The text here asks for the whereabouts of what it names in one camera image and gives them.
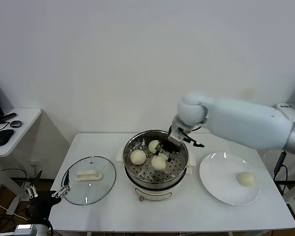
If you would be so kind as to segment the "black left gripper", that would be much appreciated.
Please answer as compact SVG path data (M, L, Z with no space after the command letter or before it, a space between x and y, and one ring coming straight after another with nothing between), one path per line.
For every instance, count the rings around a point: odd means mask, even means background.
M42 171L29 182L27 193L32 199L31 205L33 211L30 217L31 221L47 221L49 219L52 207L60 203L60 197L65 197L70 191L69 171L66 171L61 188L58 191L36 191L36 187L40 182Z

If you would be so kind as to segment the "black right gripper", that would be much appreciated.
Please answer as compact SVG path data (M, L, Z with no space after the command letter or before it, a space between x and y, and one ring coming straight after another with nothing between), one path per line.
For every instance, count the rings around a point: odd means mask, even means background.
M160 145L157 145L155 148L155 155L159 155L159 153L163 150L170 154L168 154L168 162L172 161L172 158L175 156L175 154L180 152L180 146L181 143L172 143L171 141L164 139L161 141Z

